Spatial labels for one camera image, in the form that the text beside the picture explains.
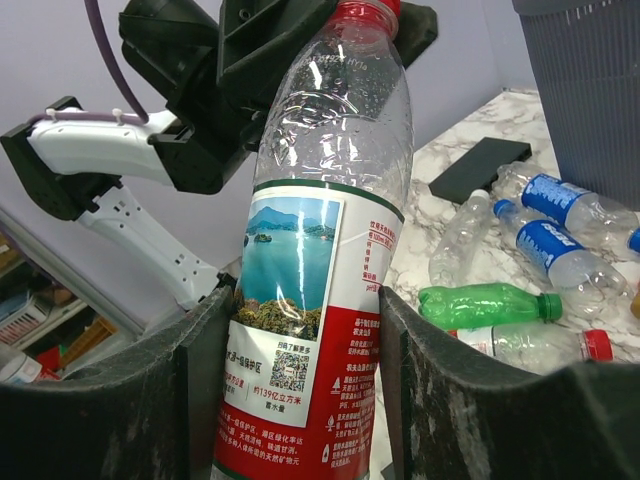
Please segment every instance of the blue bottle cap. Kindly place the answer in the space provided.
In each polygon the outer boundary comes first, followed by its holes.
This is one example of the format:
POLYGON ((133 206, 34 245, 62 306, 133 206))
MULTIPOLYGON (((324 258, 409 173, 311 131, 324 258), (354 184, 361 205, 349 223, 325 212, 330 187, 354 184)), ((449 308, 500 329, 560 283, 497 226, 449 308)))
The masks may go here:
POLYGON ((511 200, 505 200, 505 199, 498 200, 496 204, 493 206, 493 214, 496 217, 499 217, 502 209, 510 206, 514 206, 514 203, 511 200))
POLYGON ((628 246, 634 252, 640 253, 640 228, 634 230, 634 232, 629 237, 628 246))

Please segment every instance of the lake picture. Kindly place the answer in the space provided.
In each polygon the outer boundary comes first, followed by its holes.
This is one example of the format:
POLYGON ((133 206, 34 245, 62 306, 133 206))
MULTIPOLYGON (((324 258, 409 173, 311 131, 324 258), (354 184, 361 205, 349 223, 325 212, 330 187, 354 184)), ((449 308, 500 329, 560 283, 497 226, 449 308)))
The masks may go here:
POLYGON ((252 204, 234 320, 317 340, 341 206, 302 197, 252 204))

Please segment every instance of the white bottle cap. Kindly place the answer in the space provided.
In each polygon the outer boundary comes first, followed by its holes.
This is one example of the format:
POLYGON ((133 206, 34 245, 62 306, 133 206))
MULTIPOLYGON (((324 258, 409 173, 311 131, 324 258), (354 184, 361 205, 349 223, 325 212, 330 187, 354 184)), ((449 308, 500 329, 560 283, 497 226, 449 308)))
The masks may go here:
POLYGON ((484 198, 485 200, 489 200, 489 192, 482 189, 474 190, 473 192, 471 192, 471 195, 469 195, 469 198, 471 197, 480 197, 484 198))

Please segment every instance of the blue label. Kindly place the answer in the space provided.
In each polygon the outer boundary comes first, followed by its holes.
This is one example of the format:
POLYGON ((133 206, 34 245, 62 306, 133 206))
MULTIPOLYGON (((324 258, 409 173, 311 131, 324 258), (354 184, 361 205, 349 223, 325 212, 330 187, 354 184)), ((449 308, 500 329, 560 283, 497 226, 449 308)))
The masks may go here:
POLYGON ((544 273, 565 253, 584 250, 568 233, 547 220, 534 220, 522 227, 516 247, 544 273))
POLYGON ((589 191, 541 173, 533 177, 525 187, 522 204, 564 226, 571 206, 585 193, 589 191))

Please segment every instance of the blue water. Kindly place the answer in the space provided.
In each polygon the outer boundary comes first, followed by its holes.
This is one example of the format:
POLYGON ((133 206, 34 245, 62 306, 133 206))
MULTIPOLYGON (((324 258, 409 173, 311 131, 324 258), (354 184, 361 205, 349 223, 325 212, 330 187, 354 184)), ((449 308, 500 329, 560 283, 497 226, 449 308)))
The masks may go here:
POLYGON ((260 303, 276 300, 278 288, 299 308, 322 307, 331 263, 333 242, 297 232, 264 230, 270 243, 255 243, 254 235, 244 248, 240 283, 246 299, 260 303))

